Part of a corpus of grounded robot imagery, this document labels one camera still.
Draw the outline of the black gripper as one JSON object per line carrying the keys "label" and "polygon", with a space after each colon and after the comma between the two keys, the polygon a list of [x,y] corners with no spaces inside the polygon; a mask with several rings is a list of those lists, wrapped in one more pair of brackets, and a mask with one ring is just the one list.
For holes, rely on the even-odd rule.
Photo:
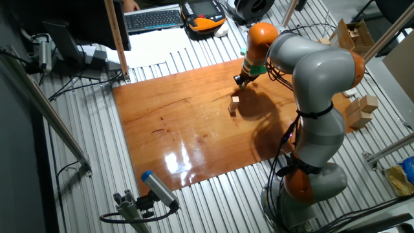
{"label": "black gripper", "polygon": [[245,89],[250,87],[255,79],[257,79],[259,75],[251,76],[250,73],[241,72],[240,75],[234,76],[234,81],[236,84],[241,87],[245,83]]}

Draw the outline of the person right hand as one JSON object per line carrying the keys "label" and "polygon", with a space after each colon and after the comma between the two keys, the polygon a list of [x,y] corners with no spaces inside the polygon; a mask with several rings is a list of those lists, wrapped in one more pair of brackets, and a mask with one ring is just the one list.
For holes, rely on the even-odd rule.
{"label": "person right hand", "polygon": [[122,0],[124,12],[133,12],[140,10],[138,3],[135,0]]}

